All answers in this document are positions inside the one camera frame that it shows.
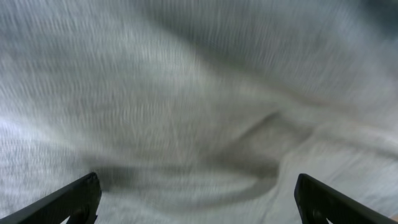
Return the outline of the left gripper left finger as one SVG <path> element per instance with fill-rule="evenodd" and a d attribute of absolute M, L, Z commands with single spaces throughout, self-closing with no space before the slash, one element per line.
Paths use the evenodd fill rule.
<path fill-rule="evenodd" d="M 94 224 L 101 200 L 100 180 L 91 172 L 1 219 L 1 224 Z"/>

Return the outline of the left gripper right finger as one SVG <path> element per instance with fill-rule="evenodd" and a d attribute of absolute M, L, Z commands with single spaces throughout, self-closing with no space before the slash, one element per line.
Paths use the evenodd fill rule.
<path fill-rule="evenodd" d="M 298 175 L 294 198 L 303 224 L 397 224 L 307 174 Z"/>

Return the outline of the light blue denim shorts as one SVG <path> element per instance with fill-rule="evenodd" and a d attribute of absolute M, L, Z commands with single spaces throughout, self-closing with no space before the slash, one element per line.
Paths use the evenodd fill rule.
<path fill-rule="evenodd" d="M 1 216 L 96 172 L 98 223 L 397 215 L 396 1 L 2 1 Z"/>

